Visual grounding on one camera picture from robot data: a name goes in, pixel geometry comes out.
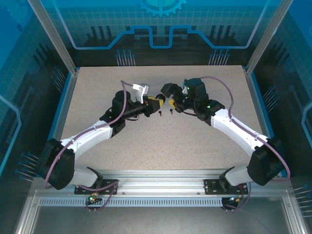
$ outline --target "aluminum frame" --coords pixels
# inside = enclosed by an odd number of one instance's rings
[[[115,198],[147,198],[164,197],[175,200],[201,199],[214,197],[229,197],[224,195],[205,195],[204,179],[215,179],[224,170],[163,170],[163,171],[100,171],[105,178],[119,179],[119,188]],[[86,197],[75,195],[74,186],[67,186],[62,190],[44,189],[44,180],[35,178],[30,189],[29,197],[25,203],[16,234],[31,233],[35,225],[38,206],[42,198],[77,199]],[[307,234],[308,229],[304,223],[298,203],[290,182],[269,182],[266,186],[252,184],[252,197],[281,197],[284,202],[285,213],[288,217],[293,234]]]
[[[284,16],[288,12],[289,7],[291,6],[293,0],[281,0],[280,4],[278,5],[272,19],[270,20],[266,30],[264,31],[259,44],[257,45],[256,49],[254,50],[246,68],[247,74],[251,74],[254,71],[255,66],[258,64],[262,54],[264,53],[265,49],[267,48],[268,44],[270,43],[272,37],[274,36],[277,28],[279,27],[280,23],[282,22]]]
[[[40,21],[41,25],[43,26],[45,32],[47,33],[48,37],[50,38],[51,42],[53,43],[54,47],[56,48],[59,56],[63,60],[66,68],[68,71],[74,75],[76,73],[76,66],[70,57],[62,39],[59,36],[58,31],[56,30],[55,26],[53,25],[47,11],[45,10],[44,6],[42,5],[40,0],[28,0],[31,8],[33,9],[34,13],[36,14],[38,20]]]
[[[60,109],[59,116],[58,116],[58,119],[57,119],[57,122],[55,125],[55,129],[54,130],[51,129],[51,131],[53,131],[52,138],[54,138],[54,139],[61,140],[61,136],[62,136],[63,129],[65,126],[66,117],[67,117],[70,102],[72,100],[72,96],[74,93],[78,74],[79,74],[79,70],[77,70],[74,75],[71,74],[71,76],[69,77],[68,86],[67,86],[66,90],[63,90],[63,92],[65,92],[65,97],[64,97],[63,102],[60,103],[61,109]]]

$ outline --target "gear logo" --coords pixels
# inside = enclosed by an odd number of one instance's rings
[[[28,16],[26,0],[0,0],[0,6],[5,6],[13,19],[21,24]]]
[[[186,0],[139,0],[141,10],[145,10],[147,14],[152,13],[154,17],[175,14],[176,10],[181,10],[182,4],[185,3]]]

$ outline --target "metal pole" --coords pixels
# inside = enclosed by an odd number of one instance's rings
[[[286,15],[290,5],[292,4],[293,0],[282,0],[279,6],[277,7],[274,15],[272,16],[271,21],[268,24],[268,27],[264,31],[262,38],[260,39],[259,44],[257,45],[256,49],[254,50],[253,55],[251,56],[247,66],[247,74],[251,74],[254,71],[255,66],[259,62],[263,52],[267,48],[269,42],[271,41],[274,32],[280,25],[281,21],[283,20],[284,16]]]
[[[43,26],[45,32],[47,33],[48,37],[50,38],[51,42],[53,43],[54,47],[56,48],[59,56],[63,60],[65,66],[67,67],[68,71],[75,75],[76,74],[76,66],[70,57],[62,39],[60,38],[55,26],[53,25],[47,11],[45,10],[44,6],[42,5],[40,0],[28,0],[31,8],[33,9],[34,13],[36,14],[38,20],[40,21],[41,25]]]

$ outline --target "wire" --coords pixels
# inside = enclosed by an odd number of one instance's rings
[[[92,209],[89,208],[88,203],[86,203],[86,209],[89,210],[89,212],[90,212],[90,211],[96,212],[96,211],[102,210],[102,209],[108,204],[108,202],[110,201],[110,199],[112,198],[112,196],[113,196],[113,194],[114,194],[114,192],[115,192],[115,190],[116,190],[116,188],[117,188],[117,185],[118,185],[118,181],[117,181],[117,184],[112,183],[112,184],[110,184],[110,185],[107,186],[107,187],[111,187],[111,186],[114,186],[114,187],[113,187],[113,190],[112,190],[111,194],[109,195],[109,197],[107,198],[107,200],[105,201],[105,203],[104,203],[101,207],[99,207],[99,208],[97,208],[97,209],[94,208],[94,209],[92,210]]]
[[[122,89],[123,89],[123,96],[124,96],[124,100],[123,100],[123,107],[122,107],[122,110],[119,114],[119,116],[117,116],[117,118],[115,118],[114,120],[112,120],[111,122],[109,123],[105,123],[105,124],[102,124],[102,125],[99,125],[96,127],[96,129],[98,128],[103,128],[103,127],[106,127],[106,126],[109,126],[115,122],[117,122],[123,115],[123,113],[125,112],[125,109],[126,109],[126,103],[127,103],[127,93],[126,93],[126,87],[125,85],[128,85],[128,86],[133,86],[132,84],[129,84],[129,83],[126,83],[124,82],[123,80],[120,81],[121,82],[121,85],[122,85]],[[64,153],[64,151],[71,145],[74,143],[75,140],[77,140],[79,137],[83,136],[84,134],[90,132],[90,131],[93,131],[94,128],[89,128],[81,133],[79,133],[78,135],[76,135],[71,141],[69,141],[61,150],[60,152],[57,154],[57,156],[55,157],[55,159],[53,160],[50,168],[49,168],[49,171],[47,173],[47,176],[44,180],[44,187],[45,189],[50,189],[52,188],[52,186],[48,186],[48,181],[49,181],[49,178],[51,176],[51,173],[55,167],[55,164],[57,163],[57,161],[60,159],[61,155]]]
[[[229,118],[230,120],[237,126],[239,127],[241,130],[243,130],[244,132],[248,133],[249,135],[251,135],[252,137],[254,137],[255,139],[259,140],[262,144],[264,144],[265,146],[267,146],[276,156],[277,158],[281,161],[281,163],[283,164],[286,172],[287,172],[287,177],[285,179],[272,179],[271,181],[275,181],[275,182],[286,182],[288,180],[290,180],[291,177],[291,172],[289,170],[288,165],[286,164],[285,160],[282,158],[282,156],[271,146],[269,145],[267,142],[265,142],[263,139],[259,138],[256,134],[252,133],[251,131],[249,131],[248,129],[244,128],[243,126],[241,126],[239,123],[236,122],[235,119],[233,119],[233,116],[231,114],[231,109],[234,105],[234,98],[232,95],[231,90],[229,89],[229,87],[220,79],[216,78],[216,77],[211,77],[211,76],[207,76],[207,77],[201,77],[200,79],[214,79],[216,81],[219,81],[221,84],[223,84],[223,86],[228,90],[230,97],[231,97],[231,104],[229,107]]]
[[[241,211],[241,212],[243,212],[245,214],[248,214],[249,216],[253,217],[264,229],[266,229],[269,233],[273,234],[273,232],[267,226],[265,226],[256,216],[254,216],[252,213],[250,213],[248,211],[242,210],[242,208],[244,206],[246,206],[246,204],[247,204],[251,194],[252,194],[252,185],[251,185],[251,183],[249,183],[249,193],[248,193],[248,196],[247,196],[246,200],[244,201],[244,203],[240,207],[237,208],[237,207],[232,206],[232,205],[225,205],[225,206],[231,208],[234,211]]]
[[[81,187],[82,189],[85,189],[85,190],[88,190],[88,191],[91,191],[91,192],[99,192],[99,191],[108,189],[108,188],[112,187],[113,185],[118,185],[118,181],[115,181],[114,183],[111,183],[111,184],[109,184],[109,185],[107,185],[105,187],[99,188],[99,189],[91,189],[91,188],[88,188],[88,187],[83,186],[83,185],[78,185],[78,187]]]
[[[140,118],[140,116],[136,116],[137,118],[129,118],[127,119],[128,121],[138,121],[138,119]]]
[[[235,208],[235,206],[231,206],[231,205],[226,205],[227,207],[230,207],[232,208],[233,210],[237,210]],[[248,212],[248,211],[245,211],[245,210],[241,210],[241,212],[245,213],[245,214],[248,214],[249,216],[253,217],[265,230],[268,231],[268,233],[271,233],[271,234],[274,234],[267,226],[265,226],[261,221],[260,219],[258,219],[255,215],[253,215],[252,213]]]
[[[195,116],[195,117],[197,116],[197,115],[195,115],[195,114],[188,113],[188,112],[185,112],[185,111],[183,111],[183,113],[186,114],[186,115],[188,115],[188,116]]]
[[[243,185],[238,185],[238,187],[241,189],[242,191],[242,199],[244,198],[244,186]]]

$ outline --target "robotic arm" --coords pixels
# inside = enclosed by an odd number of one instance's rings
[[[68,184],[83,185],[98,189],[102,185],[102,176],[92,168],[78,168],[75,161],[87,150],[101,141],[108,140],[118,134],[128,119],[144,114],[149,117],[161,108],[165,102],[162,94],[156,97],[146,96],[149,86],[146,84],[132,85],[137,90],[136,101],[131,100],[131,95],[126,92],[126,106],[122,116],[116,119],[124,107],[124,91],[116,93],[112,107],[99,118],[94,125],[81,133],[61,141],[50,139],[39,157],[36,172],[43,178],[48,177],[48,182],[57,190]],[[56,157],[58,161],[52,166]]]
[[[200,78],[186,79],[183,87],[172,83],[165,84],[161,92],[167,98],[173,96],[169,103],[178,113],[193,110],[194,114],[191,115],[225,133],[251,157],[248,165],[232,167],[219,177],[219,183],[225,191],[247,182],[265,185],[284,169],[282,162],[266,144],[281,151],[281,142],[275,137],[270,139],[257,133],[233,117],[220,102],[209,99],[205,84]]]

